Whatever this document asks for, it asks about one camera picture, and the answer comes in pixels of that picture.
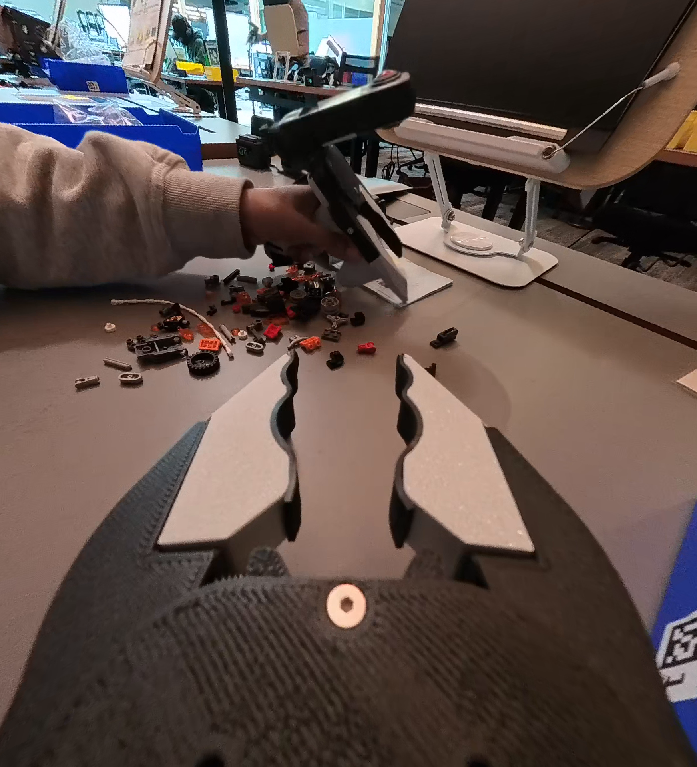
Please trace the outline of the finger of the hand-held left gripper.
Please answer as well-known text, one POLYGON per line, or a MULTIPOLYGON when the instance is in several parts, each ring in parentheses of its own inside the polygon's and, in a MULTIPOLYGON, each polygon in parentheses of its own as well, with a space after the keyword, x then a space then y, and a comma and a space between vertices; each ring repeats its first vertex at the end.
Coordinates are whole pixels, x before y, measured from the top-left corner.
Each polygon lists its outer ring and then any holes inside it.
POLYGON ((400 257, 388 247, 374 231, 368 235, 370 250, 376 258, 361 264, 359 285, 382 281, 383 285, 401 302, 408 303, 408 280, 400 267, 400 257))
POLYGON ((366 262, 363 258, 332 260, 335 281, 344 288, 362 287, 371 282, 384 280, 382 266, 383 263, 379 258, 373 262, 366 262))

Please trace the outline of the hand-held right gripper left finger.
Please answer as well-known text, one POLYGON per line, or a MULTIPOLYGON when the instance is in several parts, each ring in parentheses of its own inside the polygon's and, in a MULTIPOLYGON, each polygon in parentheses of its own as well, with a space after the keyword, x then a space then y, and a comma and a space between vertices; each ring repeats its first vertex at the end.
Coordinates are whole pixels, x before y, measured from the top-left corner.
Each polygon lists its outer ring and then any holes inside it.
POLYGON ((157 537, 161 551, 215 552, 244 570, 253 550, 296 541, 298 371, 288 352, 212 413, 157 537))

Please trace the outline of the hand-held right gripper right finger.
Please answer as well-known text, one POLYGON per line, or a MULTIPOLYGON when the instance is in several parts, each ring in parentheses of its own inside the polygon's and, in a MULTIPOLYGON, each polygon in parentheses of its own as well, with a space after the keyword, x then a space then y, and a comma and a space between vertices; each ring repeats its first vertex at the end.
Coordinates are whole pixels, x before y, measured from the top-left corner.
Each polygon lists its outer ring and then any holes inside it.
POLYGON ((395 362, 393 544, 431 551, 446 570, 476 554, 528 559, 535 546, 480 417, 410 354, 395 362))

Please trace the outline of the lego instruction booklet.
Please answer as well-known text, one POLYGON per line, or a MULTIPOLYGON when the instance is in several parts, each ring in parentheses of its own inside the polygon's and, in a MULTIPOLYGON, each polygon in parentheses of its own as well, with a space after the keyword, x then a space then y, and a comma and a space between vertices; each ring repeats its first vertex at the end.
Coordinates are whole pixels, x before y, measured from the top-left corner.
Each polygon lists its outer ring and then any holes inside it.
POLYGON ((365 291, 381 298, 382 301, 391 304, 395 308, 406 308, 433 294, 444 291, 453 284, 452 279, 431 272, 426 268, 415 264, 407 258, 400 258, 400 267, 404 270, 408 280, 408 303, 401 302, 383 285, 382 281, 372 282, 362 286, 365 291))

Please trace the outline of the pile of lego pieces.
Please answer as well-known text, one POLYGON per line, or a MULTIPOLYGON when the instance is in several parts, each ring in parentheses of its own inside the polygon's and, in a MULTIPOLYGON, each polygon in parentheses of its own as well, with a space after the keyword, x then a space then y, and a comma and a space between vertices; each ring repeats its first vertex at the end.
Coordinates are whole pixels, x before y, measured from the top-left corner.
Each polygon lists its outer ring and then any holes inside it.
POLYGON ((307 262, 290 265, 277 274, 273 264, 261 279, 242 274, 239 269, 225 277, 208 275, 204 280, 208 304, 198 311, 181 302, 162 299, 111 299, 113 307, 152 306, 157 309, 156 323, 149 338, 158 334, 180 334, 183 344, 199 338, 197 350, 213 350, 234 359, 236 345, 248 354, 260 356, 269 344, 285 338, 287 351, 299 351, 299 341, 320 337, 322 344, 337 344, 347 327, 360 328, 365 323, 363 312, 348 314, 337 289, 335 275, 307 262), (311 321, 323 321, 324 329, 285 337, 285 327, 311 321))

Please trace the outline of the person's left forearm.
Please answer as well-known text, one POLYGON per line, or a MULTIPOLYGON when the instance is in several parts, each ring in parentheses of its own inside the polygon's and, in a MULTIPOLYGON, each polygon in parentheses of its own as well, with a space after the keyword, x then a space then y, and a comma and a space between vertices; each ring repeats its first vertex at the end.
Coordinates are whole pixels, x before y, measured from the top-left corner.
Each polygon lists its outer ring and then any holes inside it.
POLYGON ((91 131, 73 149, 0 123, 0 286, 87 287, 248 258, 251 188, 150 143, 91 131))

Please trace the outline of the person's left hand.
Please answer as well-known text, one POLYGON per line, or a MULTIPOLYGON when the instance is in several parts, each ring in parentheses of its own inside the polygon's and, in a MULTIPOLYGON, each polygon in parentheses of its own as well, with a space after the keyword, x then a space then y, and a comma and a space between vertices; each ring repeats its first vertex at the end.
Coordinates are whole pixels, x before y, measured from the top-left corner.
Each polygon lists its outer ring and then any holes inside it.
POLYGON ((361 261, 362 254, 341 232, 316 220, 320 203, 310 188, 248 187, 239 200, 239 225, 249 251, 274 244, 293 259, 327 254, 342 261, 361 261))

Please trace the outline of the white monitor stand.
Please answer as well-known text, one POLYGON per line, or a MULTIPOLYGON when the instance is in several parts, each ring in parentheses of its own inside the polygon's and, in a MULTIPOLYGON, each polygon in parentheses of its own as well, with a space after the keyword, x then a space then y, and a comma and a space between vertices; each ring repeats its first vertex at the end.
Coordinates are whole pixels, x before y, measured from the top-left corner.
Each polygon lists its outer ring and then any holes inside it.
POLYGON ((397 138, 424 149, 440 213, 439 219, 430 216, 398 227, 406 248, 512 289, 528 286, 557 265, 554 255, 536 247, 536 224, 541 179, 559 175, 570 165, 564 149, 565 131, 424 105, 417 117, 406 119, 394 132, 397 138), (520 240, 491 234, 457 218, 446 189, 442 156, 524 173, 525 219, 520 240))

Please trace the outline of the black battery charger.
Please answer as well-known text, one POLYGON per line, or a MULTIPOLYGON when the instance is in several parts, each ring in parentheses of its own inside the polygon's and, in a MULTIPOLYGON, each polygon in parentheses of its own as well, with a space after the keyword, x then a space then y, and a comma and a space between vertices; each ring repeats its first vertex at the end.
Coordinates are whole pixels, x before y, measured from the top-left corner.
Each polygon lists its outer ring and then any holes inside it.
POLYGON ((236 139, 237 160, 248 169, 266 170, 271 165, 271 150, 262 137, 244 134, 236 139))

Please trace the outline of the black pole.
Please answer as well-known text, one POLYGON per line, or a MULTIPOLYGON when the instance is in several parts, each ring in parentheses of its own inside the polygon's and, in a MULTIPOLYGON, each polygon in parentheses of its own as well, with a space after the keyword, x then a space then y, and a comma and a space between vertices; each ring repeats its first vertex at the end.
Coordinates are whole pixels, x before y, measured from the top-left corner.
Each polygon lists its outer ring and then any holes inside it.
POLYGON ((229 46, 229 30, 225 1, 211 1, 219 53, 219 70, 223 94, 223 118, 238 123, 236 88, 229 46))

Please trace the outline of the large black monitor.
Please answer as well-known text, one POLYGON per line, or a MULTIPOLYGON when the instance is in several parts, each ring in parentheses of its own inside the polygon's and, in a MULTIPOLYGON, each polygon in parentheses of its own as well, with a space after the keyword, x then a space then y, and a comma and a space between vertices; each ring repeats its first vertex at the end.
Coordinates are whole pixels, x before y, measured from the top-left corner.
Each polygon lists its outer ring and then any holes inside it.
POLYGON ((607 187, 643 169, 697 104, 697 2, 403 2, 385 63, 417 103, 565 131, 541 180, 607 187))

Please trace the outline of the cardboard sign stand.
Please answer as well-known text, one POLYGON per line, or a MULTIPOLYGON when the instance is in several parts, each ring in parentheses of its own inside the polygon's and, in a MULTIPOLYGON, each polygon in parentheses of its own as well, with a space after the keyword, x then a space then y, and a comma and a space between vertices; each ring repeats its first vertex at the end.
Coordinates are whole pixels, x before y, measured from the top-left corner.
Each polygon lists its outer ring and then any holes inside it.
POLYGON ((173 107, 174 112, 200 118, 198 103, 162 81, 172 2, 132 1, 130 11, 130 30, 122 59, 123 71, 127 76, 148 83, 157 91, 169 96, 176 104, 173 107))

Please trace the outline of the clear plastic bag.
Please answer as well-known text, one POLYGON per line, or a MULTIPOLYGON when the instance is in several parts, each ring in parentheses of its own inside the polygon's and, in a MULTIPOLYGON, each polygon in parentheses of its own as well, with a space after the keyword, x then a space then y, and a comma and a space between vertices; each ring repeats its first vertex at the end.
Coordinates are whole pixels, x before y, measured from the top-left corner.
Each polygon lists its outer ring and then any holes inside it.
POLYGON ((107 99, 56 97, 52 109, 57 124, 84 127, 139 127, 143 124, 130 110, 107 99))

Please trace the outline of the black office chair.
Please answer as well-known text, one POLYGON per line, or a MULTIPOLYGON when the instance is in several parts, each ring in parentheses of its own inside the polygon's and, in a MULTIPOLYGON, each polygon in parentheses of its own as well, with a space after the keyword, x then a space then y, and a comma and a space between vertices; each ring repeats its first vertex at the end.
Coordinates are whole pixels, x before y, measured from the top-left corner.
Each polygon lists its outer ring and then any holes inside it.
POLYGON ((595 211, 593 225, 604 233, 594 242, 628 251, 623 268, 688 267, 697 258, 697 179, 624 183, 595 211))

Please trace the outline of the black lego chassis frame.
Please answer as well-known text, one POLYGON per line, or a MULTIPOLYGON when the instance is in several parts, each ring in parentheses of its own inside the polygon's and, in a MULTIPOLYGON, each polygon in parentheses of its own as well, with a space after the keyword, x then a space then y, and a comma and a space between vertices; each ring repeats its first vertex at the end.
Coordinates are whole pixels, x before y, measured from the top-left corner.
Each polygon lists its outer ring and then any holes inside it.
POLYGON ((158 334, 149 338, 128 339, 127 348, 141 366, 162 364, 188 356, 180 334, 158 334))

